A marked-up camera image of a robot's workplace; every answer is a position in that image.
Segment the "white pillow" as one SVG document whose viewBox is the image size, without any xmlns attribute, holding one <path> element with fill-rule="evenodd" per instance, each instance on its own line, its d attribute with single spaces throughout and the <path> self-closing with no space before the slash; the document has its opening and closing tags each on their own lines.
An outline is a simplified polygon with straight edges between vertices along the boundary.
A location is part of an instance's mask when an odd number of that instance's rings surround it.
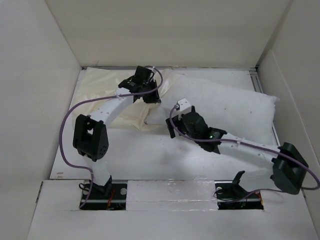
<svg viewBox="0 0 320 240">
<path fill-rule="evenodd" d="M 178 78 L 161 97 L 161 104 L 149 111 L 145 123 L 168 124 L 171 109 L 181 99 L 187 99 L 209 127 L 255 143 L 273 143 L 277 97 L 201 78 Z"/>
</svg>

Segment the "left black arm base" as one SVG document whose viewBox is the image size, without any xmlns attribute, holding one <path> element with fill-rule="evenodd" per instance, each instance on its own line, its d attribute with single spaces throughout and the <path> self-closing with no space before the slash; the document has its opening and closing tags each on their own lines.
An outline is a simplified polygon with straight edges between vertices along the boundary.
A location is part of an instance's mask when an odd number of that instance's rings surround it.
<svg viewBox="0 0 320 240">
<path fill-rule="evenodd" d="M 85 202 L 90 184 L 89 182 L 80 183 L 79 188 L 82 190 L 80 209 L 84 211 L 122 211 L 126 209 L 127 199 L 127 181 L 115 181 L 112 183 L 112 190 L 108 196 L 103 196 L 101 192 L 92 189 L 88 200 Z"/>
</svg>

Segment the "cream pillowcase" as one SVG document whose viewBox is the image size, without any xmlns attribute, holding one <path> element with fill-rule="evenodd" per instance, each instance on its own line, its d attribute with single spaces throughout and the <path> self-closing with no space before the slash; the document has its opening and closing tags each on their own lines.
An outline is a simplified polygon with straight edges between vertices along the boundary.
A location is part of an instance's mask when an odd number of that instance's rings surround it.
<svg viewBox="0 0 320 240">
<path fill-rule="evenodd" d="M 133 70 L 107 70 L 88 67 L 82 80 L 78 81 L 77 90 L 73 95 L 71 106 L 85 100 L 101 97 L 114 96 L 118 85 L 125 79 L 128 79 L 135 73 Z M 175 73 L 171 69 L 160 70 L 163 76 L 163 84 L 158 89 L 161 101 L 166 92 L 182 75 Z M 72 128 L 75 127 L 75 121 L 78 115 L 88 115 L 97 110 L 106 100 L 90 102 L 77 107 L 72 111 L 68 119 L 72 119 Z M 127 107 L 111 123 L 111 128 L 135 127 L 140 131 L 153 131 L 161 127 L 160 124 L 146 124 L 146 118 L 150 110 L 157 108 L 159 104 L 146 104 L 140 98 L 135 103 Z"/>
</svg>

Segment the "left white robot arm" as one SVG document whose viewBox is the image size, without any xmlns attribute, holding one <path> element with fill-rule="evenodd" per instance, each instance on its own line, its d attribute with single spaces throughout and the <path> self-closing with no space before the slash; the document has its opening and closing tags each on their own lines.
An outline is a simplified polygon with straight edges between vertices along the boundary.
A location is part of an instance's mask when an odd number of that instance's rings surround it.
<svg viewBox="0 0 320 240">
<path fill-rule="evenodd" d="M 130 105 L 138 99 L 146 104 L 161 102 L 154 71 L 138 66 L 135 73 L 119 83 L 115 98 L 107 100 L 89 115 L 80 114 L 75 120 L 73 147 L 88 160 L 94 177 L 90 182 L 95 194 L 107 198 L 112 190 L 112 177 L 107 170 L 103 157 L 109 148 L 107 128 Z"/>
</svg>

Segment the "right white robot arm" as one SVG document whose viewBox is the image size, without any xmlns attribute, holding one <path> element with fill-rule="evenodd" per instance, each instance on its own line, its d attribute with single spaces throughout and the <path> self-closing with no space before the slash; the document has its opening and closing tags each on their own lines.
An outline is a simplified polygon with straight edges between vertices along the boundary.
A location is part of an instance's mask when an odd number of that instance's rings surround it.
<svg viewBox="0 0 320 240">
<path fill-rule="evenodd" d="M 165 122 L 171 138 L 179 134 L 206 152 L 229 156 L 258 167 L 256 171 L 233 171 L 235 176 L 227 190 L 237 197 L 260 190 L 297 195 L 302 189 L 309 167 L 293 144 L 263 145 L 209 127 L 192 105 L 175 105 Z"/>
</svg>

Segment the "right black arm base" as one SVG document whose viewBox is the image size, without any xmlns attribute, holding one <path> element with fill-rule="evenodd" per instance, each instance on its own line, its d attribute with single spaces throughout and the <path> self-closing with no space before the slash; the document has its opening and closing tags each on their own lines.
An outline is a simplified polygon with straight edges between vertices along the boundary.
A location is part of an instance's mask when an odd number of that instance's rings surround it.
<svg viewBox="0 0 320 240">
<path fill-rule="evenodd" d="M 245 171 L 239 171 L 233 180 L 218 180 L 214 182 L 215 191 L 213 197 L 217 199 L 218 210 L 263 210 L 263 201 L 259 192 L 249 194 L 240 186 L 242 175 Z"/>
</svg>

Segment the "aluminium rail right side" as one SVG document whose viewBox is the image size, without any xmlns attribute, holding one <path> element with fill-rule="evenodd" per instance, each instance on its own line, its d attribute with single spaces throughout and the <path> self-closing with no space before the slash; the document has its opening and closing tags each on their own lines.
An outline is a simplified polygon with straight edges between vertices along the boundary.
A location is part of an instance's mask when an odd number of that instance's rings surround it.
<svg viewBox="0 0 320 240">
<path fill-rule="evenodd" d="M 251 82 L 252 82 L 254 91 L 263 94 L 264 91 L 263 91 L 257 70 L 255 68 L 251 68 L 249 70 L 249 75 L 251 78 Z M 274 145 L 280 144 L 279 137 L 278 137 L 277 131 L 275 129 L 275 125 L 273 123 L 272 123 L 272 143 Z"/>
</svg>

